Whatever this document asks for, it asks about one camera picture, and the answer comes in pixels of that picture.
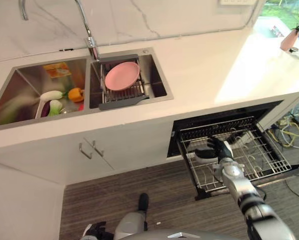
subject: dark floor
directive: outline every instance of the dark floor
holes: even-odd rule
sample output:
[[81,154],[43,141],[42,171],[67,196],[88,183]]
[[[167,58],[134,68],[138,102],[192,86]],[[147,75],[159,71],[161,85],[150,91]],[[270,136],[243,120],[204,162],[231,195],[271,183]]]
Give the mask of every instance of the dark floor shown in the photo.
[[[299,164],[299,149],[284,149],[283,154],[290,164]],[[299,194],[299,176],[286,181]],[[274,208],[299,240],[299,198],[284,181],[263,189],[267,192],[266,203]],[[107,221],[106,230],[113,233],[122,217],[136,210],[142,192],[150,197],[149,230],[197,229],[248,239],[244,218],[229,194],[194,200],[195,191],[183,161],[67,186],[60,239],[79,240],[87,224],[100,221]]]

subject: electrical cable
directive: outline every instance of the electrical cable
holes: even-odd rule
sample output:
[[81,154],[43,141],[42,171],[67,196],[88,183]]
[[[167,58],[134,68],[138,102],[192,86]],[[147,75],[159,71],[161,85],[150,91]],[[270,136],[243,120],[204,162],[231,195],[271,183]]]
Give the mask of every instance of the electrical cable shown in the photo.
[[[278,133],[275,133],[274,135],[277,137],[278,141],[281,142],[281,144],[283,144],[282,140],[280,139],[280,133],[281,133],[281,130],[280,129],[276,129],[278,131]],[[287,135],[289,140],[292,141],[292,137],[291,135]]]
[[285,184],[286,184],[286,186],[288,187],[288,189],[289,189],[293,194],[295,194],[296,196],[299,197],[299,195],[298,195],[296,192],[294,192],[294,191],[290,188],[290,186],[288,185],[288,182],[286,181],[286,179],[285,179],[284,181],[285,181]]
[[281,148],[282,148],[282,151],[284,148],[288,149],[288,148],[291,148],[292,146],[288,146],[287,144],[284,144],[282,143],[282,141],[279,139],[279,136],[277,134],[275,134],[275,132],[272,132],[271,129],[267,130],[267,132],[269,133],[269,135],[272,137],[272,139],[277,142]]
[[[297,127],[298,131],[299,131],[299,126],[298,126],[295,122],[290,122],[290,119],[287,118],[287,125],[286,125],[285,127],[283,127],[283,129],[282,129],[280,132],[281,132],[281,135],[282,135],[284,141],[288,143],[288,144],[287,144],[288,147],[293,147],[293,148],[299,149],[299,146],[295,146],[295,145],[293,145],[294,140],[296,139],[296,137],[299,137],[299,134],[295,134],[295,133],[290,132],[290,131],[285,131],[285,129],[286,129],[288,126],[291,126],[291,125],[295,125],[295,126]],[[285,137],[284,134],[292,135],[292,136],[293,136],[292,140],[289,142],[289,141],[286,139],[286,137]]]

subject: pink plate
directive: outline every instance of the pink plate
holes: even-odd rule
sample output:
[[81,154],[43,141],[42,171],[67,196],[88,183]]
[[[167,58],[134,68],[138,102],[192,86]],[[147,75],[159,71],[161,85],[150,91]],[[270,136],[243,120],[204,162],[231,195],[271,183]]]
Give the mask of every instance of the pink plate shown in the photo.
[[105,77],[105,85],[113,91],[122,91],[132,86],[140,74],[140,66],[126,61],[113,67]]

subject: marble backsplash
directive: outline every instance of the marble backsplash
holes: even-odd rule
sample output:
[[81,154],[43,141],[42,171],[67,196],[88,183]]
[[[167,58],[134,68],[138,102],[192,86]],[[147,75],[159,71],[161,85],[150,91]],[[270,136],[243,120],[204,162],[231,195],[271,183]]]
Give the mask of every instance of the marble backsplash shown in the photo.
[[[223,6],[218,0],[81,2],[98,45],[238,29],[254,11],[254,6]],[[17,0],[0,0],[0,60],[86,46],[74,0],[25,3],[28,21],[22,20]]]

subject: dishwasher rack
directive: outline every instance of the dishwasher rack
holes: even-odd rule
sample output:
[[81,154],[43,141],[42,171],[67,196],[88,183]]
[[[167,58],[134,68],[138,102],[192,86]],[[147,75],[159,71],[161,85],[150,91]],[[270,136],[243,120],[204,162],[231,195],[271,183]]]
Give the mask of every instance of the dishwasher rack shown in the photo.
[[211,136],[230,143],[234,160],[243,165],[244,175],[251,181],[292,169],[253,116],[181,129],[178,134],[177,144],[196,188],[197,200],[226,188],[213,170],[217,162],[201,164],[195,159],[195,149],[206,148]]

